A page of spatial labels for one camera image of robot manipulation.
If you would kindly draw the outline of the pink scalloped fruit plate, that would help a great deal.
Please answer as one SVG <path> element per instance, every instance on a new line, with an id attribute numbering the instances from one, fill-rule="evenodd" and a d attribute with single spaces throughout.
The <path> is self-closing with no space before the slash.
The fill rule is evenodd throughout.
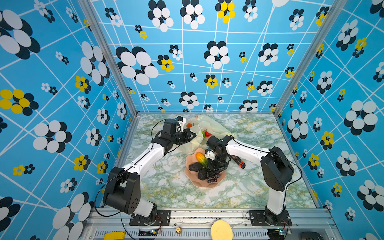
<path id="1" fill-rule="evenodd" d="M 192 172 L 189 169 L 189 166 L 197 163 L 198 160 L 196 158 L 197 153 L 202 153 L 203 155 L 205 154 L 205 150 L 202 148 L 198 148 L 192 155 L 187 156 L 186 160 L 186 168 L 185 168 L 185 174 L 186 176 L 190 179 L 192 184 L 196 187 L 199 188 L 215 188 L 220 182 L 222 182 L 226 177 L 227 173 L 225 171 L 221 172 L 220 177 L 217 178 L 216 182 L 208 183 L 207 180 L 200 180 L 198 178 L 198 172 Z"/>

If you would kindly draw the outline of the dark purple grape bunch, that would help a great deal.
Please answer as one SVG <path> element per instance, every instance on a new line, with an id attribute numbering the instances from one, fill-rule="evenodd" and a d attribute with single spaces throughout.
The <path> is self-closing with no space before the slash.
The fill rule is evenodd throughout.
<path id="1" fill-rule="evenodd" d="M 216 183 L 220 176 L 221 176 L 220 173 L 215 173 L 215 174 L 209 175 L 209 176 L 207 176 L 206 181 L 208 184 Z"/>

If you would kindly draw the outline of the yellow box on rail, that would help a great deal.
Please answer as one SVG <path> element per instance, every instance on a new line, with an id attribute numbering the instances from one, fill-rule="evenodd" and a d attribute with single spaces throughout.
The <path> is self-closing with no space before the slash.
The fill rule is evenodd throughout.
<path id="1" fill-rule="evenodd" d="M 105 233 L 104 240 L 124 240 L 126 237 L 126 232 L 110 232 Z"/>

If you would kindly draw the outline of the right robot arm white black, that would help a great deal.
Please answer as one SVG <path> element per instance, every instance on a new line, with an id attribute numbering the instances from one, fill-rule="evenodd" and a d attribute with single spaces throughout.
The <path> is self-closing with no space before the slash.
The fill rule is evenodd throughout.
<path id="1" fill-rule="evenodd" d="M 280 148 L 258 148 L 236 140 L 233 136 L 222 139 L 212 136 L 208 139 L 207 146 L 207 152 L 215 155 L 212 163 L 215 173 L 226 170 L 228 159 L 243 169 L 246 166 L 244 160 L 261 167 L 264 181 L 269 187 L 269 198 L 264 211 L 266 222 L 276 226 L 281 221 L 287 221 L 286 191 L 295 170 Z"/>

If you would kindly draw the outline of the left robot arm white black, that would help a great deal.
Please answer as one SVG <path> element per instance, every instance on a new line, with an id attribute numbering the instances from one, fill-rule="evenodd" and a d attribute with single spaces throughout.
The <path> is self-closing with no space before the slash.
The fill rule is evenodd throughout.
<path id="1" fill-rule="evenodd" d="M 197 134 L 185 129 L 167 134 L 159 131 L 151 140 L 148 148 L 131 163 L 124 167 L 114 167 L 110 171 L 103 203 L 120 212 L 152 217 L 156 214 L 156 205 L 141 198 L 141 178 L 146 172 L 174 147 L 191 142 Z"/>

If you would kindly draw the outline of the dark avocado fruit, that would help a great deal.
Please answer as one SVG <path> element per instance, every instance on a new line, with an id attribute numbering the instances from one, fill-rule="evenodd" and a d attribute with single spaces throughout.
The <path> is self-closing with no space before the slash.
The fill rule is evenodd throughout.
<path id="1" fill-rule="evenodd" d="M 201 163 L 193 163 L 191 165 L 189 165 L 189 170 L 191 172 L 199 172 L 203 169 L 203 165 Z"/>
<path id="2" fill-rule="evenodd" d="M 208 170 L 203 168 L 201 169 L 199 172 L 198 172 L 198 179 L 201 180 L 201 181 L 205 181 L 207 179 L 207 176 L 208 176 Z"/>

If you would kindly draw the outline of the translucent yellowish plastic bag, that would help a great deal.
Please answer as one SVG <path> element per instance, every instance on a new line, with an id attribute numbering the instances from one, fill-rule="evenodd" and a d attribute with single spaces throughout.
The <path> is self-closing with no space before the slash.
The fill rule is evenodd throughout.
<path id="1" fill-rule="evenodd" d="M 237 138 L 238 136 L 226 129 L 223 125 L 210 118 L 209 116 L 200 115 L 187 119 L 187 122 L 184 126 L 184 130 L 191 130 L 196 133 L 197 136 L 189 143 L 181 145 L 178 149 L 185 154 L 192 154 L 198 148 L 206 149 L 207 141 L 210 137 L 216 137 L 222 139 L 225 136 L 232 135 Z M 202 131 L 209 132 L 212 134 L 209 138 L 203 138 Z"/>

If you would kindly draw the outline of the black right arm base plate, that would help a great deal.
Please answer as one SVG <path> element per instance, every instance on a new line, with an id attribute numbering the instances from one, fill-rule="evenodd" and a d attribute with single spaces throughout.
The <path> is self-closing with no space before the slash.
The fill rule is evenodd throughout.
<path id="1" fill-rule="evenodd" d="M 279 215 L 275 215 L 266 210 L 250 210 L 246 213 L 246 219 L 253 227 L 291 227 L 292 221 L 287 210 L 283 210 Z"/>

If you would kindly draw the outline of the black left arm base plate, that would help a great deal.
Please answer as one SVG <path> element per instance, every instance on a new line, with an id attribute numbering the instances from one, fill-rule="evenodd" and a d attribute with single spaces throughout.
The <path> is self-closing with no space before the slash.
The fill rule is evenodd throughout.
<path id="1" fill-rule="evenodd" d="M 130 226 L 169 226 L 171 210 L 155 210 L 148 217 L 132 214 Z"/>

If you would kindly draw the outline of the red black utility knife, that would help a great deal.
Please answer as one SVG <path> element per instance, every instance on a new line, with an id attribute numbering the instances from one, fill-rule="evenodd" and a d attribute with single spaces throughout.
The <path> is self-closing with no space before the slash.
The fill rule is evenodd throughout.
<path id="1" fill-rule="evenodd" d="M 244 169 L 244 168 L 246 167 L 246 164 L 244 163 L 244 161 L 243 161 L 241 158 L 239 158 L 239 157 L 237 157 L 237 156 L 232 156 L 232 158 L 233 158 L 233 161 L 235 161 L 236 164 L 237 164 L 240 168 Z"/>

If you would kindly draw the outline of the aluminium front rail frame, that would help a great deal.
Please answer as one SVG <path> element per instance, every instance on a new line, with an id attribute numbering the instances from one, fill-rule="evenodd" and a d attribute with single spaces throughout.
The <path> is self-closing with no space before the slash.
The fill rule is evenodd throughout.
<path id="1" fill-rule="evenodd" d="M 246 219 L 246 213 L 252 209 L 170 209 L 169 226 L 130 226 L 131 216 L 113 213 L 111 208 L 100 209 L 99 216 L 93 212 L 84 229 L 82 240 L 102 240 L 105 233 L 126 232 L 127 240 L 210 240 L 211 227 L 217 220 L 227 222 L 235 240 L 300 240 L 302 233 L 314 232 L 323 240 L 341 240 L 343 237 L 326 209 L 289 209 L 291 227 L 253 227 Z"/>

